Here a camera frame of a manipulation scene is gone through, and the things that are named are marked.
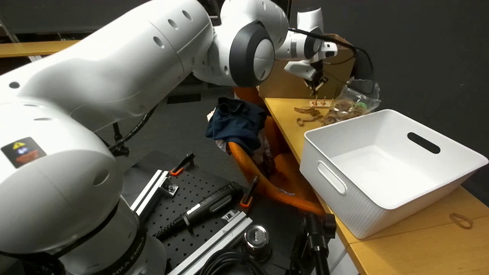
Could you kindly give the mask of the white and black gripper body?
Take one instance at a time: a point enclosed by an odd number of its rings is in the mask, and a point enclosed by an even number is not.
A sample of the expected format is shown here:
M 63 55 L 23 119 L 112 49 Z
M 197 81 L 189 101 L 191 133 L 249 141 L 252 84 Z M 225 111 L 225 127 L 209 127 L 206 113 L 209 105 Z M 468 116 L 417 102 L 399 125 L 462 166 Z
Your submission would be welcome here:
M 318 92 L 327 81 L 324 76 L 324 61 L 336 55 L 336 43 L 315 41 L 310 58 L 287 61 L 284 70 L 301 78 L 312 92 Z

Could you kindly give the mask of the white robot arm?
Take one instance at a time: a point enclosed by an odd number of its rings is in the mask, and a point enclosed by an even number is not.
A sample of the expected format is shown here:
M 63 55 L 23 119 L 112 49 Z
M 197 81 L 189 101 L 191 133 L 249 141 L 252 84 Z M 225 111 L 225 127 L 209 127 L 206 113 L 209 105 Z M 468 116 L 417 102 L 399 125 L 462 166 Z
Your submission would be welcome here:
M 272 0 L 148 0 L 73 46 L 0 76 L 0 254 L 47 275 L 164 275 L 167 251 L 122 197 L 98 130 L 150 111 L 186 76 L 257 86 L 335 53 L 318 12 Z

